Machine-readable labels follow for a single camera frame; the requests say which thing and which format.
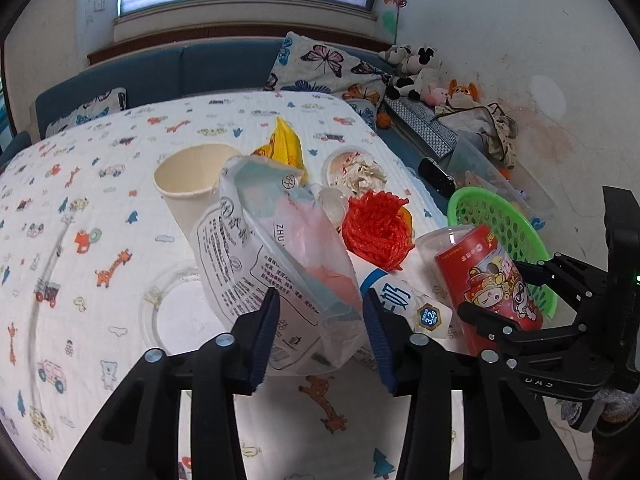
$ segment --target red yarn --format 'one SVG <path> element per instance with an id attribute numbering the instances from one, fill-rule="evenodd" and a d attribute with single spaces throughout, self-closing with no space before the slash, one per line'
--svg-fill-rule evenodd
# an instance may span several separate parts
<path id="1" fill-rule="evenodd" d="M 347 249 L 382 270 L 402 270 L 400 263 L 414 248 L 409 227 L 398 215 L 408 203 L 385 191 L 374 194 L 368 190 L 360 198 L 350 198 L 342 222 Z"/>

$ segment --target clear plastic bin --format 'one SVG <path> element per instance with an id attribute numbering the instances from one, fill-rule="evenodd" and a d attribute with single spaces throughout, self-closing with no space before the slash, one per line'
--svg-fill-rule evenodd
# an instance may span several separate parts
<path id="1" fill-rule="evenodd" d="M 462 136 L 458 136 L 446 171 L 456 180 L 458 188 L 478 186 L 497 193 L 519 209 L 537 231 L 545 228 L 556 216 L 558 207 L 555 202 L 526 168 L 518 163 L 510 170 L 510 179 L 507 180 L 483 153 Z"/>

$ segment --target basket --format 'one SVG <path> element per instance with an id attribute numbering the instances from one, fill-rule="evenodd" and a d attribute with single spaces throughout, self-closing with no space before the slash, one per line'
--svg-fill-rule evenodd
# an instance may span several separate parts
<path id="1" fill-rule="evenodd" d="M 512 260 L 534 264 L 549 260 L 542 240 L 524 216 L 502 197 L 481 187 L 457 190 L 447 208 L 449 225 L 487 224 Z M 548 286 L 528 285 L 540 311 L 552 318 L 558 297 Z"/>

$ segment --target orange butterfly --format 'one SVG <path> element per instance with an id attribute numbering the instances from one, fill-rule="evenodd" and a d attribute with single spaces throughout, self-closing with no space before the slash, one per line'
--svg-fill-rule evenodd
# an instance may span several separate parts
<path id="1" fill-rule="evenodd" d="M 375 91 L 367 91 L 365 88 L 362 89 L 362 85 L 356 83 L 355 85 L 351 85 L 347 91 L 342 94 L 342 98 L 344 100 L 347 99 L 366 99 L 367 101 L 371 101 L 374 106 L 378 106 L 378 102 L 380 102 L 380 94 Z"/>

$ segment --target sofa backrest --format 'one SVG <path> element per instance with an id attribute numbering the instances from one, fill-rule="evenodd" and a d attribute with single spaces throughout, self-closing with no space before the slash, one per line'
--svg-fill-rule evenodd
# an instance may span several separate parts
<path id="1" fill-rule="evenodd" d="M 261 88 L 281 45 L 282 38 L 234 38 L 172 46 L 89 68 L 38 96 L 35 108 L 40 138 L 53 121 L 117 87 L 127 89 L 129 108 L 207 92 Z M 392 71 L 375 52 L 339 47 Z"/>

